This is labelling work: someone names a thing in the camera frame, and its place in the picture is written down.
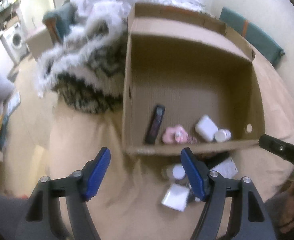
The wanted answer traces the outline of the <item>white pill bottle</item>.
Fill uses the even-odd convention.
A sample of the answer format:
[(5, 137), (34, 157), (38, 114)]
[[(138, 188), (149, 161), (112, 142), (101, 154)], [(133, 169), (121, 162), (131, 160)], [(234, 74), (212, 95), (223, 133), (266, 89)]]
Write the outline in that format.
[(186, 172), (182, 164), (170, 165), (166, 168), (165, 174), (171, 180), (182, 180), (186, 176)]

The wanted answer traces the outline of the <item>white box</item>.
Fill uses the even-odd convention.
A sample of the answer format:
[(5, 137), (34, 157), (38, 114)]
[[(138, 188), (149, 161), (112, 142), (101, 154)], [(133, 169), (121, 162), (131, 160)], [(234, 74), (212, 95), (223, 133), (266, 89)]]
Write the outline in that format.
[(238, 173), (238, 169), (236, 168), (235, 162), (232, 157), (226, 158), (221, 163), (211, 168), (210, 171), (216, 171), (227, 179), (234, 178)]

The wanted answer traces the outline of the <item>small silver packet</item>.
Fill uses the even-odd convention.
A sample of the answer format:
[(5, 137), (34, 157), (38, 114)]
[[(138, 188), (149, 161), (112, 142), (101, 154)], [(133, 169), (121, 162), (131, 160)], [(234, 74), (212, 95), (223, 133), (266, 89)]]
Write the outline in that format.
[(162, 205), (173, 210), (183, 212), (187, 206), (190, 189), (186, 186), (171, 184), (164, 198)]

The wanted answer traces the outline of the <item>pink plush toy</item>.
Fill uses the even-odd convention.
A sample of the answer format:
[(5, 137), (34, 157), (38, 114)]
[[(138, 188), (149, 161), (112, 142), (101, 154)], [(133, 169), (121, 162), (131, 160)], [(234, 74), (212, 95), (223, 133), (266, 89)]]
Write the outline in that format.
[(188, 132), (181, 126), (167, 127), (162, 136), (164, 144), (195, 144), (197, 139), (188, 134)]

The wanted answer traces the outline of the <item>small white jar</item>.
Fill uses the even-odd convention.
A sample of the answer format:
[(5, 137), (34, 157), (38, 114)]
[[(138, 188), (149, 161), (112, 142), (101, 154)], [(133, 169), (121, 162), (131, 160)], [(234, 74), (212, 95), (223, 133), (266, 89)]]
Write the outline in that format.
[(216, 142), (225, 142), (229, 141), (232, 137), (232, 134), (229, 129), (219, 129), (214, 134), (214, 139)]

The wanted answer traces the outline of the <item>tan bed sheet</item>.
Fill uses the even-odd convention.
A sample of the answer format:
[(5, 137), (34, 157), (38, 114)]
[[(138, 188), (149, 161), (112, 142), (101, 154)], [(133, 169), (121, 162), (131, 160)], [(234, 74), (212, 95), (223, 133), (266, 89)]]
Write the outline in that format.
[[(294, 99), (270, 62), (253, 50), (265, 131), (294, 144)], [(97, 195), (87, 202), (101, 239), (190, 239), (204, 203), (189, 204), (184, 212), (161, 204), (170, 185), (162, 177), (162, 167), (176, 160), (125, 154), (121, 149), (121, 118), (121, 110), (101, 115), (76, 111), (59, 96), (50, 134), (49, 176), (67, 177), (94, 159), (102, 147), (108, 147), (111, 162), (107, 173)], [(281, 189), (294, 169), (288, 161), (259, 146), (231, 155), (238, 169), (236, 178), (250, 177), (264, 202)]]

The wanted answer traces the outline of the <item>black remote control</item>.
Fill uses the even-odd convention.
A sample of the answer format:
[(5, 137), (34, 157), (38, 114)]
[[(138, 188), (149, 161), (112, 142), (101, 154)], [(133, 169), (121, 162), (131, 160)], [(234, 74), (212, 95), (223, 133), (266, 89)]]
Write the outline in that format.
[(165, 107), (163, 105), (156, 105), (151, 116), (151, 120), (148, 126), (148, 130), (145, 136), (145, 143), (148, 145), (154, 145), (157, 139), (163, 116), (165, 113)]

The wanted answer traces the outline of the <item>brown cardboard box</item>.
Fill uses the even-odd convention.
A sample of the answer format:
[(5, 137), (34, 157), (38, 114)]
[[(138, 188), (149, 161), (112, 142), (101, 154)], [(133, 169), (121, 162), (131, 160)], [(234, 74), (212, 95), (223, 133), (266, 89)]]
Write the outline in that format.
[[(123, 89), (122, 146), (128, 154), (178, 155), (167, 127), (181, 125), (197, 139), (194, 153), (255, 145), (265, 131), (255, 52), (234, 29), (198, 12), (136, 3), (128, 16)], [(154, 145), (145, 136), (156, 105), (165, 113)], [(206, 142), (195, 124), (208, 115), (229, 141)]]

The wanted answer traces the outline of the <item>black and white shaggy blanket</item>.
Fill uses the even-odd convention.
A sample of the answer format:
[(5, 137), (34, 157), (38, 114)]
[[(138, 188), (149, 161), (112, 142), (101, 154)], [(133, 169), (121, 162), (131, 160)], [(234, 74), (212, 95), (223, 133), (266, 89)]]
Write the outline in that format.
[(101, 114), (122, 106), (127, 20), (101, 16), (71, 28), (37, 61), (39, 96), (56, 92), (69, 106)]

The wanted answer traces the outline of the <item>teal cushion with orange stripe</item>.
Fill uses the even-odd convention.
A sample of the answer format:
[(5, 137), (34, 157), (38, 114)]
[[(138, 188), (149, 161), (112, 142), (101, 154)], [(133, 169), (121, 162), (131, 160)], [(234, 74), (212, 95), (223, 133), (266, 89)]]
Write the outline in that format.
[(276, 67), (285, 55), (284, 49), (274, 39), (237, 12), (223, 7), (219, 19), (237, 31), (251, 45), (259, 50), (272, 66)]

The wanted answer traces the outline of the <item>teal upholstered chair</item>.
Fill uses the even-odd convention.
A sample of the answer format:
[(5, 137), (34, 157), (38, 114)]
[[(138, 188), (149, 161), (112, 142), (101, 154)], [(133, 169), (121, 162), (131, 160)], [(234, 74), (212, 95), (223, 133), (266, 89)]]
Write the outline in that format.
[(44, 14), (42, 23), (49, 31), (53, 43), (62, 43), (63, 38), (70, 33), (70, 26), (74, 25), (76, 8), (66, 0), (63, 5)]

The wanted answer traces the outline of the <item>white washing machine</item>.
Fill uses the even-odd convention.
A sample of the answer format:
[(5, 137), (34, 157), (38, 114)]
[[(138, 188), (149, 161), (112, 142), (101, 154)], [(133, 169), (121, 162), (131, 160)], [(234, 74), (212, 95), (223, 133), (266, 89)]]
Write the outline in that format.
[(29, 49), (19, 22), (2, 31), (1, 41), (15, 65), (18, 65), (29, 54)]

